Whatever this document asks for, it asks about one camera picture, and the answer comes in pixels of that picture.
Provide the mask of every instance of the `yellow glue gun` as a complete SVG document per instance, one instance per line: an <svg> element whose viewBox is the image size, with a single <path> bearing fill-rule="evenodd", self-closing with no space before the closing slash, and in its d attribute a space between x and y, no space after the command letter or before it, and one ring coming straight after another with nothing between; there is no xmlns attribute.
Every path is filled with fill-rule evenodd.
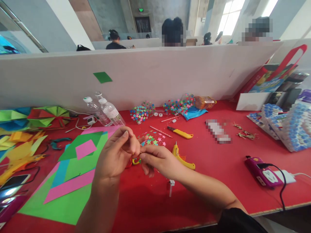
<svg viewBox="0 0 311 233"><path fill-rule="evenodd" d="M186 161L182 160L181 157L179 156L179 149L177 146L177 142L173 147L173 155L181 162L182 165L186 166L187 168L190 168L192 170L195 170L195 164L194 163L187 163Z"/></svg>

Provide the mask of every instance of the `wire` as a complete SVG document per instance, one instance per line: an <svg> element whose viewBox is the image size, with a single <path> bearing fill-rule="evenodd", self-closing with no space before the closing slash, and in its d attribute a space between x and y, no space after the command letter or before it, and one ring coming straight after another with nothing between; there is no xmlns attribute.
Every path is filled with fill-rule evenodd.
<svg viewBox="0 0 311 233"><path fill-rule="evenodd" d="M285 209L285 204L284 204L283 197L282 197L283 191L284 191L284 189L285 189L285 187L286 187L286 178L285 178L284 173L282 172L282 170L281 170L280 168L278 168L277 166L275 166L275 165L272 164L272 163L258 163L257 166L258 166L260 169L264 169L264 168L267 168L267 167L269 167L269 166L273 166L273 167L277 168L277 169L281 172L281 174L282 174L282 176L283 176L283 179L284 179L284 185L283 185L283 188L282 188L281 191L280 191L280 199L281 199L281 202L282 202L283 211L285 211L285 210L286 210L286 209Z"/></svg>
<svg viewBox="0 0 311 233"><path fill-rule="evenodd" d="M40 171L40 167L39 167L39 166L36 166L36 167L28 168L28 169L25 169L25 170L21 170L21 171L29 171L29 170L32 170L32 169L34 169L34 168L38 168L38 170L37 170L37 172L35 173L35 175L34 175L34 177L32 178L31 181L28 181L28 182L26 182L26 183L22 183L22 184L19 184L19 185L16 185L16 186L9 186L9 187L7 187L7 188L5 188L5 189L0 188L0 191L7 190L7 189L12 189L12 188L15 188L15 187L22 186L22 185L24 185L24 184L28 184L28 183L33 182L34 179L36 178L36 176L38 175L39 171Z"/></svg>
<svg viewBox="0 0 311 233"><path fill-rule="evenodd" d="M304 174L304 173L296 173L296 174L291 174L293 177L297 176L297 175L305 175L309 178L311 178L311 176L308 176L307 174Z"/></svg>
<svg viewBox="0 0 311 233"><path fill-rule="evenodd" d="M77 114L85 114L85 115L93 116L93 115L90 115L90 114L87 114L87 113L80 113L80 112L76 112L76 111L71 110L71 109L68 109L68 108L63 108L63 109L66 109L66 110L68 110L68 111L75 112L75 113L77 113ZM86 129L89 129L89 128L91 128L91 127L92 127L92 125L83 125L83 126L78 126L79 119L80 119L80 118L79 118L79 117L77 117L77 122L76 122L76 124L75 124L75 128L80 129L80 130L86 130Z"/></svg>

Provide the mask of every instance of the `small white cap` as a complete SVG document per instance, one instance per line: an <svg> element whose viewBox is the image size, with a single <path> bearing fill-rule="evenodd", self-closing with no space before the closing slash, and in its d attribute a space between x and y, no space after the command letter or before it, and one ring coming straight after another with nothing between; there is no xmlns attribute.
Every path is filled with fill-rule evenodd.
<svg viewBox="0 0 311 233"><path fill-rule="evenodd" d="M107 103L107 100L106 100L106 99L100 99L98 102L99 102L100 104L105 104L105 103Z"/></svg>
<svg viewBox="0 0 311 233"><path fill-rule="evenodd" d="M92 101L93 101L91 97L85 97L83 100L84 100L84 102L86 102L86 103L89 103L89 102L92 102Z"/></svg>

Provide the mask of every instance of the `white partition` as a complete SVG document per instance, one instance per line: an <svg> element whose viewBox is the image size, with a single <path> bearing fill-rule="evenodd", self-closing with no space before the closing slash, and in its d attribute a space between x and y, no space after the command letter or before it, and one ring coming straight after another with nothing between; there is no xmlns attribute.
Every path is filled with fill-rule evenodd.
<svg viewBox="0 0 311 233"><path fill-rule="evenodd" d="M1 56L0 109L60 105L82 111L83 98L94 97L95 91L101 91L119 110L131 109L144 100L161 106L184 93L227 99L281 45ZM100 84L95 72L106 72L113 82Z"/></svg>

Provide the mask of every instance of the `smartphone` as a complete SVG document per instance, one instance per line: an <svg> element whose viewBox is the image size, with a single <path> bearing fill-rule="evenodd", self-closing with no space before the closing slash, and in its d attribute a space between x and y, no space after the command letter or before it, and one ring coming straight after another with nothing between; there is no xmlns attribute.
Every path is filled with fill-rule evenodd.
<svg viewBox="0 0 311 233"><path fill-rule="evenodd" d="M25 175L13 176L10 179L8 179L5 182L5 184L2 185L0 188L0 200L4 200L10 196L13 196L15 193L17 193L17 191L22 187L21 184L26 183L29 177L30 177L30 174L25 174Z"/></svg>

